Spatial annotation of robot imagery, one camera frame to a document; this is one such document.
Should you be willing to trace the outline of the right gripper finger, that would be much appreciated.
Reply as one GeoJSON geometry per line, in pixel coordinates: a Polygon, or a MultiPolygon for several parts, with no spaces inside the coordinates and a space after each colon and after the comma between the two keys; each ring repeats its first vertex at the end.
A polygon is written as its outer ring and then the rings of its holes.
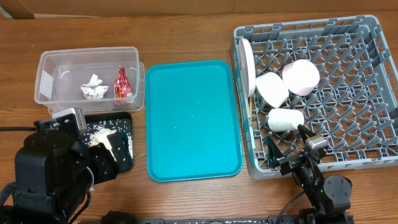
{"type": "Polygon", "coordinates": [[[310,131],[306,126],[299,124],[297,128],[304,143],[313,142],[317,138],[317,135],[310,131]]]}
{"type": "Polygon", "coordinates": [[[284,157],[283,152],[279,149],[270,136],[266,137],[266,142],[268,148],[268,166],[270,168],[280,166],[279,159],[284,157]]]}

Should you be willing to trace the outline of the white cup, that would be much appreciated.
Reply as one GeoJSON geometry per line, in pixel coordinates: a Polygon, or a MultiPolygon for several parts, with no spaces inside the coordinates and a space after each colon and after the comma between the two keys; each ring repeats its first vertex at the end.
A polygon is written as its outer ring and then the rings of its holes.
{"type": "Polygon", "coordinates": [[[274,108],[268,114],[268,126],[273,132],[296,131],[305,121],[299,110],[274,108]]]}

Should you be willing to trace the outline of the white bowl with green rim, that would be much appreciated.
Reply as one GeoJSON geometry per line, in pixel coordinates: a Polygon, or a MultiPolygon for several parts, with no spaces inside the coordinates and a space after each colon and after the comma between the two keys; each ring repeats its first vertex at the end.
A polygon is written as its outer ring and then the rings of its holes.
{"type": "Polygon", "coordinates": [[[279,108],[289,97],[284,81],[274,72],[256,78],[256,88],[262,98],[273,108],[279,108]]]}

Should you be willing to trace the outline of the pink-rimmed white bowl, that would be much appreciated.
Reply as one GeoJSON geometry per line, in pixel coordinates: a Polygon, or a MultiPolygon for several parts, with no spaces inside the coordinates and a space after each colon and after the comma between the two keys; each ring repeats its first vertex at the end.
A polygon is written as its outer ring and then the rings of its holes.
{"type": "Polygon", "coordinates": [[[299,59],[283,68],[282,79],[292,93],[307,96],[317,87],[320,72],[311,61],[299,59]]]}

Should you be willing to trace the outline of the wooden chopstick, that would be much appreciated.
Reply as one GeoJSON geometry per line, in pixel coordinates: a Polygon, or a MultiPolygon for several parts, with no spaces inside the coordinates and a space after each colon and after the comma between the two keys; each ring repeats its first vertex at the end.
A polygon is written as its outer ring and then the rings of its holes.
{"type": "Polygon", "coordinates": [[[253,102],[252,102],[252,96],[248,98],[249,102],[249,125],[252,124],[252,107],[253,107],[253,102]]]}

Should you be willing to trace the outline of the white plate with peanut shells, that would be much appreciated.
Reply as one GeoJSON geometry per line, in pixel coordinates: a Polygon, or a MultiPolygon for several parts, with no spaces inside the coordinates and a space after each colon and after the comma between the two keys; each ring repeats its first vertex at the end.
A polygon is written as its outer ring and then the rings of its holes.
{"type": "Polygon", "coordinates": [[[256,89],[256,69],[254,55],[250,42],[245,38],[238,40],[239,56],[241,59],[241,71],[243,83],[248,97],[252,96],[256,89]]]}

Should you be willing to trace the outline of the red snack wrapper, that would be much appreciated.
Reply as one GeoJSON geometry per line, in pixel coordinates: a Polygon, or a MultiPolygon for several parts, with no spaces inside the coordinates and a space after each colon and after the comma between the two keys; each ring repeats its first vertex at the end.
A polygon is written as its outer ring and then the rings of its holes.
{"type": "Polygon", "coordinates": [[[114,81],[114,97],[125,98],[133,95],[127,73],[124,67],[119,68],[119,73],[114,81]]]}

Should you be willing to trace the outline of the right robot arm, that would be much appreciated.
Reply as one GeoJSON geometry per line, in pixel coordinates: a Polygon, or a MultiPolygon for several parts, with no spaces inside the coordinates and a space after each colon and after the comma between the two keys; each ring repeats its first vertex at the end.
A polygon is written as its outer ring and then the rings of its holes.
{"type": "Polygon", "coordinates": [[[279,168],[281,175],[291,174],[295,183],[302,188],[280,211],[276,223],[354,223],[346,211],[351,207],[352,182],[340,175],[324,177],[318,164],[326,156],[328,141],[304,125],[298,125],[304,143],[303,149],[293,156],[285,155],[270,136],[266,137],[268,166],[279,168]],[[298,215],[285,216],[287,209],[301,196],[306,195],[311,203],[298,215]]]}

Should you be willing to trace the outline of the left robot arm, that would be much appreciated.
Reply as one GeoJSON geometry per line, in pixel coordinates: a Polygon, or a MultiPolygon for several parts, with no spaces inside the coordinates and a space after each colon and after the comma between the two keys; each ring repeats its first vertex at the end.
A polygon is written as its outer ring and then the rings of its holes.
{"type": "Polygon", "coordinates": [[[95,184],[132,169],[127,136],[87,146],[65,131],[31,134],[15,156],[16,180],[1,190],[1,223],[73,223],[95,184]]]}

